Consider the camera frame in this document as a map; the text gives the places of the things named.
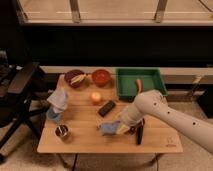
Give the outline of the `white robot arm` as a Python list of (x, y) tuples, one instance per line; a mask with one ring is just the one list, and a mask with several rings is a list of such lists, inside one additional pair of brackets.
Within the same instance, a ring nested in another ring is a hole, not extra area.
[(136, 95), (133, 102), (121, 110), (119, 120), (121, 125), (131, 127), (145, 115), (160, 119), (213, 155), (213, 124), (169, 107), (158, 90)]

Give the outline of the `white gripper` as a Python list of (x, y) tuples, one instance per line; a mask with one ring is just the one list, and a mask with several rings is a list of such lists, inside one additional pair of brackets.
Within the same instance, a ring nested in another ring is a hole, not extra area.
[(118, 135), (125, 134), (130, 130), (131, 126), (137, 125), (143, 118), (143, 114), (134, 105), (130, 104), (121, 110), (120, 120), (123, 124), (120, 124), (116, 130)]

